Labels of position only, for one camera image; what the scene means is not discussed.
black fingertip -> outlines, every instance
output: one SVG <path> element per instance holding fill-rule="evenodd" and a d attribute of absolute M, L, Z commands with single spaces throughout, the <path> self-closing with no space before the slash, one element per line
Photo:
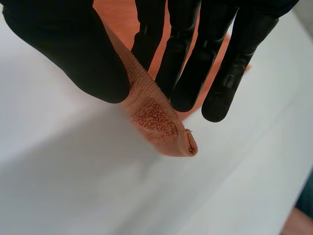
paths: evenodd
<path fill-rule="evenodd" d="M 190 111 L 195 103 L 192 100 L 189 100 L 187 96 L 175 92 L 171 97 L 171 105 L 176 111 L 185 113 Z"/>
<path fill-rule="evenodd" d="M 201 109 L 203 117 L 211 122 L 222 121 L 228 113 L 234 95 L 228 87 L 211 88 Z"/>
<path fill-rule="evenodd" d="M 112 89 L 109 96 L 106 98 L 106 101 L 112 104 L 124 101 L 128 97 L 130 91 L 130 84 L 124 67 L 117 72 L 116 77 L 118 82 L 114 86 L 115 89 Z"/>

white table surface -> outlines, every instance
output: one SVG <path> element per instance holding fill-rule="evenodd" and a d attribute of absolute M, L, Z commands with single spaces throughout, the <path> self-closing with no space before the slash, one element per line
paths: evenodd
<path fill-rule="evenodd" d="M 1 235 L 277 235 L 313 165 L 313 43 L 293 13 L 259 46 L 226 119 L 157 154 L 0 17 Z"/>

black robotic finger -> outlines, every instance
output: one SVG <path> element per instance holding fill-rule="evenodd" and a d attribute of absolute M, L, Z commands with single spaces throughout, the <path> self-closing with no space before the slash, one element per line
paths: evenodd
<path fill-rule="evenodd" d="M 81 90 L 106 102 L 119 103 L 129 93 L 127 72 L 89 2 L 82 14 L 74 12 L 75 17 L 52 10 L 45 14 L 40 4 L 8 4 L 3 15 L 13 32 L 62 69 Z"/>
<path fill-rule="evenodd" d="M 180 112 L 193 108 L 238 8 L 202 1 L 198 37 L 192 54 L 171 94 L 171 104 Z"/>
<path fill-rule="evenodd" d="M 205 119 L 219 122 L 225 118 L 256 48 L 277 23 L 278 18 L 251 9 L 239 9 L 220 70 L 202 106 Z"/>
<path fill-rule="evenodd" d="M 132 53 L 148 70 L 162 39 L 166 0 L 135 0 L 139 32 L 134 37 Z"/>
<path fill-rule="evenodd" d="M 169 98 L 180 76 L 195 30 L 200 0 L 168 0 L 171 36 L 167 41 L 156 83 Z"/>

orange towel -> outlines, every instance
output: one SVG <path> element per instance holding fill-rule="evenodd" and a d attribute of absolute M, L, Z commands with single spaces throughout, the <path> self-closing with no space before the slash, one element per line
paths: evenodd
<path fill-rule="evenodd" d="M 102 21 L 106 22 L 104 25 L 107 33 L 127 70 L 131 91 L 126 100 L 122 102 L 122 106 L 128 113 L 133 125 L 161 154 L 176 157 L 196 155 L 197 145 L 190 130 L 184 128 L 181 120 L 201 107 L 218 72 L 227 49 L 229 37 L 226 36 L 223 42 L 194 108 L 187 113 L 179 113 L 171 107 L 165 95 L 149 76 L 150 74 L 155 77 L 157 74 L 166 41 L 170 35 L 171 27 L 168 12 L 166 11 L 165 14 L 163 39 L 156 51 L 148 74 L 128 50 L 132 47 L 134 35 L 139 29 L 134 1 L 95 0 L 94 8 Z M 195 40 L 191 45 L 188 58 L 194 43 Z"/>

black glove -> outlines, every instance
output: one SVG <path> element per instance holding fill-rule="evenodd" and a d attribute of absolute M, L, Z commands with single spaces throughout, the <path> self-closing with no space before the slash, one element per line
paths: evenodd
<path fill-rule="evenodd" d="M 9 27 L 86 93 L 110 103 L 129 93 L 126 70 L 93 0 L 0 0 Z"/>
<path fill-rule="evenodd" d="M 174 109 L 187 112 L 194 106 L 210 72 L 224 36 L 235 18 L 232 36 L 220 70 L 202 106 L 212 122 L 227 114 L 244 71 L 257 46 L 298 0 L 168 0 L 171 36 L 156 75 L 156 83 Z M 140 31 L 133 54 L 148 70 L 162 37 L 165 0 L 136 0 Z M 195 30 L 200 24 L 195 48 L 183 70 Z"/>

